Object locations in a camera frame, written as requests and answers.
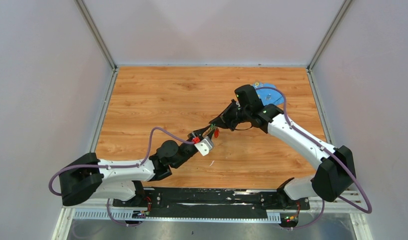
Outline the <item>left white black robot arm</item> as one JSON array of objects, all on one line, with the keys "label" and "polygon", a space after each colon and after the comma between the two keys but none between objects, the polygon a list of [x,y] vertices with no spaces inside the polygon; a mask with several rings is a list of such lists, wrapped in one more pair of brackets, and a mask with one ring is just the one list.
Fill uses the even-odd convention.
[{"label": "left white black robot arm", "polygon": [[147,149],[145,158],[138,160],[113,161],[99,159],[94,152],[88,152],[63,169],[59,179],[62,204],[65,207],[79,205],[89,199],[115,199],[127,201],[138,207],[144,203],[143,182],[163,180],[197,153],[206,156],[213,149],[212,137],[217,128],[207,127],[195,130],[187,140],[172,136],[165,141],[155,154]]}]

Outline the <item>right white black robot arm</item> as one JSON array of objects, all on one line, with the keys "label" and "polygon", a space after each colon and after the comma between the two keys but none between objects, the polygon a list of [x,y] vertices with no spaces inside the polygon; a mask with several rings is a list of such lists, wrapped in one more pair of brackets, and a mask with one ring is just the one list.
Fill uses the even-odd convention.
[{"label": "right white black robot arm", "polygon": [[356,178],[352,151],[310,134],[292,121],[285,109],[268,103],[265,95],[258,93],[261,89],[249,84],[237,88],[237,99],[209,123],[231,131],[240,123],[250,123],[292,147],[311,164],[316,170],[314,175],[293,177],[278,187],[277,202],[282,208],[289,209],[306,197],[335,201]]}]

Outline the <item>bunch of coloured keys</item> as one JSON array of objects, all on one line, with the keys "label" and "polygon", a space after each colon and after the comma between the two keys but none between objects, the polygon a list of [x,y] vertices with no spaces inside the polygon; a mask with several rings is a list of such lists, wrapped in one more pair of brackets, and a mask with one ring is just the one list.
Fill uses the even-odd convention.
[{"label": "bunch of coloured keys", "polygon": [[211,123],[205,130],[203,136],[208,137],[209,139],[216,139],[219,136],[219,128]]}]

